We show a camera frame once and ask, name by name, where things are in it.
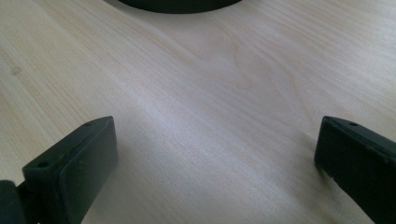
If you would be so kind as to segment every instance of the wooden table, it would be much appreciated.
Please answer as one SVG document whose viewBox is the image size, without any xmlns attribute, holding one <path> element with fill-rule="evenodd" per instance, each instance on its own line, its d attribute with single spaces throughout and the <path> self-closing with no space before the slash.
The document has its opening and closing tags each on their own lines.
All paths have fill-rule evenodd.
<svg viewBox="0 0 396 224">
<path fill-rule="evenodd" d="M 0 179 L 112 115 L 83 223 L 371 223 L 314 165 L 323 116 L 396 140 L 396 3 L 244 0 L 164 15 L 0 2 Z"/>
</svg>

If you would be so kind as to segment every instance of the screw hole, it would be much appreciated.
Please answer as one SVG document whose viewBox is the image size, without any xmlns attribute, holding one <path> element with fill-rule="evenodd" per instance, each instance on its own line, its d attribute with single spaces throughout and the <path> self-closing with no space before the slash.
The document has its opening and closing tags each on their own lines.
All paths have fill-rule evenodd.
<svg viewBox="0 0 396 224">
<path fill-rule="evenodd" d="M 40 163 L 37 165 L 37 167 L 44 168 L 44 167 L 47 167 L 47 166 L 49 166 L 49 165 L 50 165 L 49 162 L 47 162 L 47 161 L 42 161 L 42 162 L 40 162 Z"/>
</svg>

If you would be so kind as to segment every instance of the wood grain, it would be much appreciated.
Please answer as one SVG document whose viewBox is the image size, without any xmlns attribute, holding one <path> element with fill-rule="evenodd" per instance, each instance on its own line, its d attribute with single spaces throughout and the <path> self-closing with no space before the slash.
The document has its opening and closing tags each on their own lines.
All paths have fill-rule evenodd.
<svg viewBox="0 0 396 224">
<path fill-rule="evenodd" d="M 0 178 L 17 184 L 115 118 L 120 165 L 85 224 L 371 223 L 313 156 L 324 115 L 396 140 L 396 3 L 3 0 L 0 112 Z"/>
</svg>

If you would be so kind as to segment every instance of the black object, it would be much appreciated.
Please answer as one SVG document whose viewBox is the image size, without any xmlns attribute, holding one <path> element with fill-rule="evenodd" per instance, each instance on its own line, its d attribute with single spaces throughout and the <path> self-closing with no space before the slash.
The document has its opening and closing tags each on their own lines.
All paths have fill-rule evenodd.
<svg viewBox="0 0 396 224">
<path fill-rule="evenodd" d="M 186 14 L 227 7 L 241 0 L 119 0 L 131 7 L 147 11 Z"/>
<path fill-rule="evenodd" d="M 0 224 L 78 224 L 118 162 L 112 117 L 87 122 L 0 181 Z"/>
<path fill-rule="evenodd" d="M 324 117 L 315 163 L 375 223 L 396 223 L 396 143 L 354 122 Z"/>
</svg>

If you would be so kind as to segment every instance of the black round base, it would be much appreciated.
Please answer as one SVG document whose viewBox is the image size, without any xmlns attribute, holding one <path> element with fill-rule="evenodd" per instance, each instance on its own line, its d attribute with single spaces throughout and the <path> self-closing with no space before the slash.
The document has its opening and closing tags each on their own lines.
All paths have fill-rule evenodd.
<svg viewBox="0 0 396 224">
<path fill-rule="evenodd" d="M 119 0 L 131 6 L 147 11 L 187 14 L 215 10 L 227 7 L 241 0 Z"/>
</svg>

